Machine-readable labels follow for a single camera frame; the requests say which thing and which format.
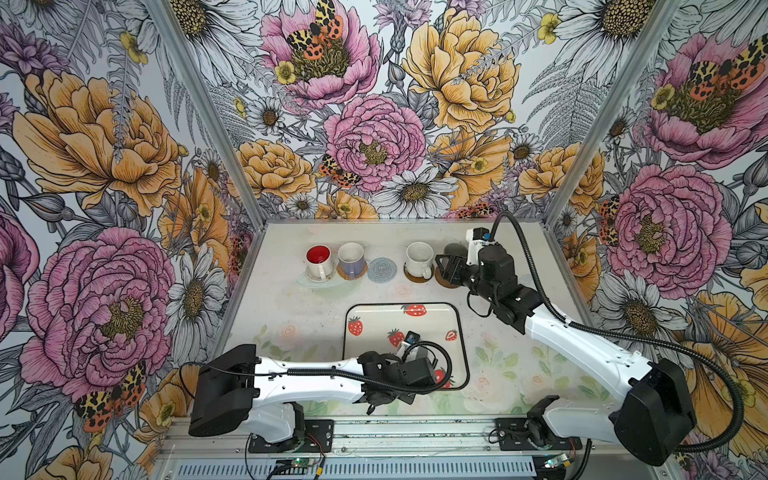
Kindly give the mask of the grey mug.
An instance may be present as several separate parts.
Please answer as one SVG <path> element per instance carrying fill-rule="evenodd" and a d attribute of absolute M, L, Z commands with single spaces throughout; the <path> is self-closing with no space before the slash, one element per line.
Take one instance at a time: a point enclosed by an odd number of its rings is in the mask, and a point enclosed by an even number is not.
<path fill-rule="evenodd" d="M 459 242 L 452 242 L 447 244 L 443 253 L 448 256 L 455 256 L 460 258 L 462 264 L 465 264 L 468 258 L 467 246 Z"/>

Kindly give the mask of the plain round wooden coaster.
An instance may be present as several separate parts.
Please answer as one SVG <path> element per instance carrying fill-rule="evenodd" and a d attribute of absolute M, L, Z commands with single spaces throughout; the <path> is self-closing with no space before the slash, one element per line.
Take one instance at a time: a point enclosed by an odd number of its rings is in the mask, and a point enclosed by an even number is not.
<path fill-rule="evenodd" d="M 435 271 L 435 274 L 434 274 L 434 278 L 435 278 L 435 281 L 436 281 L 436 282 L 437 282 L 437 283 L 438 283 L 440 286 L 442 286 L 443 288 L 446 288 L 446 289 L 456 289 L 456 288 L 459 288 L 459 287 L 461 287 L 461 284 L 459 284 L 459 285 L 454 285 L 454 284 L 452 284 L 450 281 L 448 281 L 448 280 L 444 279 L 444 278 L 443 278 L 443 276 L 442 276 L 442 274 L 441 274 L 441 272 L 440 272 L 439 270 L 436 270 L 436 271 Z"/>

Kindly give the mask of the scratched dark wooden coaster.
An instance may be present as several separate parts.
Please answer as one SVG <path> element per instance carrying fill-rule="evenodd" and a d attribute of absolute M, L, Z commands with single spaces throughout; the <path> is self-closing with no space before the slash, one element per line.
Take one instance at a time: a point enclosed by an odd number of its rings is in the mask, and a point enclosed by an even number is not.
<path fill-rule="evenodd" d="M 433 276 L 428 276 L 427 278 L 424 278 L 420 276 L 411 275 L 409 271 L 405 268 L 403 269 L 403 273 L 408 281 L 417 283 L 417 284 L 426 283 L 434 278 Z"/>

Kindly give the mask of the grey braided coaster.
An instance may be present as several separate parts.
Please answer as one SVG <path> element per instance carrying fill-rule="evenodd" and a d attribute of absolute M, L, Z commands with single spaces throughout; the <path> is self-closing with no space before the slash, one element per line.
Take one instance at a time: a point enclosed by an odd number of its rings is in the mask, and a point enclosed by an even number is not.
<path fill-rule="evenodd" d="M 367 277 L 376 284 L 388 283 L 395 278 L 396 274 L 397 266 L 389 258 L 375 258 L 368 264 Z"/>

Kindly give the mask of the woven rattan coaster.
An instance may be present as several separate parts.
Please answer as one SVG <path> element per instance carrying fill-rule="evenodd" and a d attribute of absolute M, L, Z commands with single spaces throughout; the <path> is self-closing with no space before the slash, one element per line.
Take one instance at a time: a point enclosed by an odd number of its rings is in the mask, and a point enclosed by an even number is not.
<path fill-rule="evenodd" d="M 367 263 L 363 264 L 363 267 L 360 271 L 352 270 L 350 273 L 346 272 L 341 264 L 338 264 L 336 266 L 337 274 L 345 281 L 354 281 L 354 280 L 360 279 L 363 275 L 367 273 L 367 270 L 368 270 Z"/>

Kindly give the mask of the white mug purple handle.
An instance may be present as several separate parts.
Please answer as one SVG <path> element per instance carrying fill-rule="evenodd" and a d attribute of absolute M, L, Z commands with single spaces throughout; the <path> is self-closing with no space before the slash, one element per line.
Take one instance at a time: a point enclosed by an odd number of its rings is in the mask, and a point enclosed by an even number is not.
<path fill-rule="evenodd" d="M 350 273 L 352 270 L 360 271 L 365 260 L 364 247 L 356 242 L 343 244 L 337 252 L 338 264 L 341 264 L 344 270 Z"/>

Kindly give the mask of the multicolour braided coaster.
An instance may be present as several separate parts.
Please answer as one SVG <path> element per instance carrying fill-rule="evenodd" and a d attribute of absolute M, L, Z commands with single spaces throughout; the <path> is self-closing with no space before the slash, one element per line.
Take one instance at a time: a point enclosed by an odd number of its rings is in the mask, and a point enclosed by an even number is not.
<path fill-rule="evenodd" d="M 323 278 L 314 277 L 310 273 L 304 272 L 301 278 L 298 280 L 298 283 L 306 284 L 310 288 L 322 288 L 324 285 L 330 285 L 331 282 L 336 279 L 336 277 L 337 275 L 335 272 L 332 272 Z"/>

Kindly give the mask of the red interior mug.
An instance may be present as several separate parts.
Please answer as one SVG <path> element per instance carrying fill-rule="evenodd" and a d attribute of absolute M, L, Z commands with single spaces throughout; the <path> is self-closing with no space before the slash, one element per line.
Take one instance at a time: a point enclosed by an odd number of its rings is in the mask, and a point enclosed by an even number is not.
<path fill-rule="evenodd" d="M 333 252 L 322 244 L 311 246 L 305 254 L 306 274 L 312 281 L 324 282 L 335 272 Z"/>

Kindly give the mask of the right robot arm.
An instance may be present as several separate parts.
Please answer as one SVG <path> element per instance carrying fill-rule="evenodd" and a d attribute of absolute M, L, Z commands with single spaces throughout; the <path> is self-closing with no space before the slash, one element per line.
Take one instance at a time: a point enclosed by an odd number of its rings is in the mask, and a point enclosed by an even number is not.
<path fill-rule="evenodd" d="M 611 397 L 601 405 L 548 395 L 527 413 L 529 441 L 538 448 L 557 438 L 579 437 L 619 444 L 645 464 L 660 466 L 696 424 L 680 367 L 630 352 L 559 312 L 541 291 L 519 282 L 515 261 L 498 245 L 468 256 L 439 255 L 440 275 L 490 304 L 502 323 L 564 356 L 602 385 Z"/>

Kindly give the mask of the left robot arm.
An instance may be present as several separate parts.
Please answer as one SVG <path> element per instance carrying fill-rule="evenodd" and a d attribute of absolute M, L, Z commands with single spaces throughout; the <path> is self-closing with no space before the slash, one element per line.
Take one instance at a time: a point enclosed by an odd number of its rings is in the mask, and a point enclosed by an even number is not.
<path fill-rule="evenodd" d="M 269 444 L 301 439 L 302 404 L 365 404 L 373 412 L 396 401 L 411 404 L 445 386 L 452 361 L 445 349 L 418 342 L 401 356 L 368 351 L 336 362 L 297 363 L 259 356 L 239 345 L 200 367 L 188 434 L 216 437 L 238 429 Z"/>

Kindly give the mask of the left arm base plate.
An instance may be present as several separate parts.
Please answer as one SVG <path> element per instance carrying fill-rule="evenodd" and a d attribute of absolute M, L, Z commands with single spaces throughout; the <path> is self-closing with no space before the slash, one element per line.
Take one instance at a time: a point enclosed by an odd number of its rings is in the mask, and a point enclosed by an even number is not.
<path fill-rule="evenodd" d="M 268 443 L 256 435 L 247 444 L 250 454 L 329 453 L 332 449 L 335 422 L 329 419 L 304 420 L 291 437 Z"/>

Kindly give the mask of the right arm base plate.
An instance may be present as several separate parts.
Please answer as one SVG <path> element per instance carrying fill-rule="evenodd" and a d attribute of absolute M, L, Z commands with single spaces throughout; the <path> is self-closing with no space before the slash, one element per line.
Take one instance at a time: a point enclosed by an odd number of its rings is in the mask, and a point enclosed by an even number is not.
<path fill-rule="evenodd" d="M 542 421 L 505 417 L 494 420 L 489 442 L 502 451 L 578 451 L 582 442 L 577 437 L 557 437 Z"/>

